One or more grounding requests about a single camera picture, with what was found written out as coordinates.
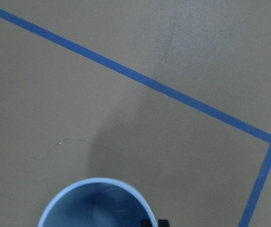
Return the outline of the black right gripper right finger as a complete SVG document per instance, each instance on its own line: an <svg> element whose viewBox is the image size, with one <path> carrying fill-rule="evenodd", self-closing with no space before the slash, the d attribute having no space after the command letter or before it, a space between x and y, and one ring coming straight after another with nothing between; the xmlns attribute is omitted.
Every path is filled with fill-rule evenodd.
<svg viewBox="0 0 271 227"><path fill-rule="evenodd" d="M167 219L159 219L158 227L170 227L170 223Z"/></svg>

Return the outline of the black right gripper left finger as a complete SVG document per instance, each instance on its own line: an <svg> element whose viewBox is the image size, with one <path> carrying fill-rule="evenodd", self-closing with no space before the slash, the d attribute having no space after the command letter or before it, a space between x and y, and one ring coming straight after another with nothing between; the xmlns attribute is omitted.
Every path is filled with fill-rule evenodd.
<svg viewBox="0 0 271 227"><path fill-rule="evenodd" d="M149 219L141 220L141 227L151 227L151 221Z"/></svg>

